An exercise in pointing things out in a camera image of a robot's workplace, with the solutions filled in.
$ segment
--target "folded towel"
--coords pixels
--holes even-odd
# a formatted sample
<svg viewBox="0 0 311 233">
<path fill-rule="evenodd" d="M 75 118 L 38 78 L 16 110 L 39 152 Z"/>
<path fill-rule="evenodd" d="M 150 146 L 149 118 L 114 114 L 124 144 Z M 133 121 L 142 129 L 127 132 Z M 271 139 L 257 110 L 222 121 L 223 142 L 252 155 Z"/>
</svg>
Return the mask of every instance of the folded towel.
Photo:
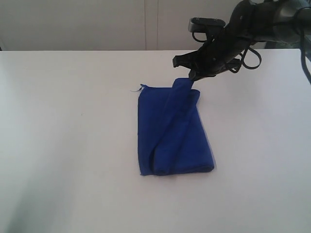
<svg viewBox="0 0 311 233">
<path fill-rule="evenodd" d="M 209 172 L 214 162 L 188 78 L 172 88 L 143 86 L 138 99 L 138 162 L 142 175 Z"/>
</svg>

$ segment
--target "blue towel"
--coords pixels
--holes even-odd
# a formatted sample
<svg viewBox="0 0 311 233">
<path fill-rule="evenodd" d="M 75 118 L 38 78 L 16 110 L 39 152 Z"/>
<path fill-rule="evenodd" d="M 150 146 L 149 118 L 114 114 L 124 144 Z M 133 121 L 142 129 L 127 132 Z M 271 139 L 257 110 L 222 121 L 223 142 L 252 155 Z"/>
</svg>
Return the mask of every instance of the blue towel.
<svg viewBox="0 0 311 233">
<path fill-rule="evenodd" d="M 209 172 L 214 162 L 188 78 L 172 88 L 144 88 L 138 99 L 138 162 L 141 175 Z"/>
</svg>

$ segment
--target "white tabletop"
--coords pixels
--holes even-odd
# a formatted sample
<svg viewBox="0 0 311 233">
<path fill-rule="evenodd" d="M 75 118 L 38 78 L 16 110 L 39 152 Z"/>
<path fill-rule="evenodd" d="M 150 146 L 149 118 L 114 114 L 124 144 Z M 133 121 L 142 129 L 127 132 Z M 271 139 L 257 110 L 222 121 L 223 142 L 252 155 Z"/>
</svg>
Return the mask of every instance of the white tabletop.
<svg viewBox="0 0 311 233">
<path fill-rule="evenodd" d="M 311 86 L 298 50 L 203 79 L 211 173 L 143 177 L 139 84 L 186 51 L 1 52 L 1 233 L 309 233 Z M 249 65 L 256 65 L 253 55 Z"/>
</svg>

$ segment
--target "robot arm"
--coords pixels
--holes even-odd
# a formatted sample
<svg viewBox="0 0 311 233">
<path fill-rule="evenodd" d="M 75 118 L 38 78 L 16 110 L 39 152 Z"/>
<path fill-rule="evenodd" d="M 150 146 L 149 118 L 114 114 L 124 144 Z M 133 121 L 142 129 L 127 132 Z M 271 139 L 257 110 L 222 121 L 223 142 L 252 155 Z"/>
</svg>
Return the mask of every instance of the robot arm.
<svg viewBox="0 0 311 233">
<path fill-rule="evenodd" d="M 189 78 L 193 81 L 230 70 L 237 73 L 244 63 L 248 50 L 260 55 L 250 46 L 262 41 L 282 41 L 304 43 L 305 35 L 311 34 L 311 8 L 305 0 L 266 0 L 255 4 L 250 0 L 241 1 L 234 9 L 230 22 L 219 19 L 192 18 L 189 31 L 205 33 L 206 41 L 199 50 L 175 56 L 173 66 L 191 69 Z M 305 51 L 302 46 L 302 63 Z M 311 83 L 307 67 L 303 69 Z"/>
</svg>

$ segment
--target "microfiber cloth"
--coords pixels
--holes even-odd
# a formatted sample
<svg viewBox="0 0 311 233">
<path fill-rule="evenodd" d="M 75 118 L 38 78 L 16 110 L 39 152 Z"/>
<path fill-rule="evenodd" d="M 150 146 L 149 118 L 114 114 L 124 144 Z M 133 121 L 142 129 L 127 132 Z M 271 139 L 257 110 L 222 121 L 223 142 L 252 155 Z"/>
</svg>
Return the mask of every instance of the microfiber cloth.
<svg viewBox="0 0 311 233">
<path fill-rule="evenodd" d="M 142 85 L 138 99 L 138 162 L 141 175 L 209 172 L 214 169 L 193 81 L 176 79 L 172 88 Z"/>
</svg>

